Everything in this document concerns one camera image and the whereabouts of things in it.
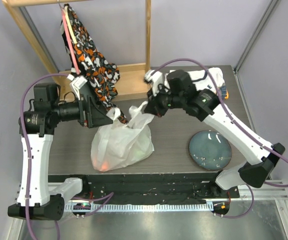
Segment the fake orange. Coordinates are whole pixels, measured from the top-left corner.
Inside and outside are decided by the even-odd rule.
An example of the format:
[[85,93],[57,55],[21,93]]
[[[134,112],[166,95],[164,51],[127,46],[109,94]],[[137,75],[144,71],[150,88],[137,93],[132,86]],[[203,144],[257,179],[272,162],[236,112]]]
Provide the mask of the fake orange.
[[107,172],[111,169],[110,162],[107,160],[96,160],[93,163],[93,167],[99,172]]

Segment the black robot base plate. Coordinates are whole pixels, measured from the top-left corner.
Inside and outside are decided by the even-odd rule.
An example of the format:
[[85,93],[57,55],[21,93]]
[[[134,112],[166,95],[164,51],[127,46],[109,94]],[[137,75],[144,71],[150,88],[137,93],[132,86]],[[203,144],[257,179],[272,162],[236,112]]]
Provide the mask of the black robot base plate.
[[79,197],[98,199],[110,193],[110,204],[195,204],[207,199],[237,199],[236,186],[220,190],[216,173],[136,173],[81,175],[84,188]]

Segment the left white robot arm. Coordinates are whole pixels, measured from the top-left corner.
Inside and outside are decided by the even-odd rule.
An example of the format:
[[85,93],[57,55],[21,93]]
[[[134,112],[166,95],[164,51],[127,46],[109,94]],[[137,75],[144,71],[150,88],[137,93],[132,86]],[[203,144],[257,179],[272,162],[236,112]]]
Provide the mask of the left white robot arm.
[[60,102],[59,86],[55,83],[39,83],[34,86],[33,110],[24,112],[29,142],[22,139],[23,172],[17,202],[8,207],[8,215],[25,219],[26,209],[32,220],[58,221],[65,204],[72,198],[86,199],[91,190],[85,175],[73,174],[54,190],[48,187],[50,149],[55,128],[60,122],[78,121],[83,127],[97,128],[109,125],[106,116],[89,83],[84,84],[73,102]]

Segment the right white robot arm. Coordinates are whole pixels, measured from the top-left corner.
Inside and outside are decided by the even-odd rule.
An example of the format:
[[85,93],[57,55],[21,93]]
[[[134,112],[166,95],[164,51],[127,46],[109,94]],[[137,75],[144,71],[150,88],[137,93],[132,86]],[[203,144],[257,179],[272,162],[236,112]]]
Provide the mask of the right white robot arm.
[[168,109],[183,109],[218,131],[245,157],[245,163],[222,170],[210,184],[214,197],[222,197],[236,185],[262,187],[285,152],[282,144],[272,144],[258,136],[226,104],[221,104],[221,97],[210,88],[197,88],[188,72],[180,69],[164,76],[159,71],[149,70],[144,81],[151,86],[145,113],[162,117]]

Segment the white plastic bag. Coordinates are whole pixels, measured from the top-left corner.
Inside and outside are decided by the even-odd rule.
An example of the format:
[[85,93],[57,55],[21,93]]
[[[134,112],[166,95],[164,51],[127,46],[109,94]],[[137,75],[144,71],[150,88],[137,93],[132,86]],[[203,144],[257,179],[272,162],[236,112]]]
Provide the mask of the white plastic bag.
[[142,113],[147,101],[131,106],[128,123],[121,123],[121,110],[110,109],[107,116],[112,124],[98,128],[91,143],[91,163],[96,160],[110,162],[110,171],[125,168],[148,158],[154,152],[149,124],[154,115]]

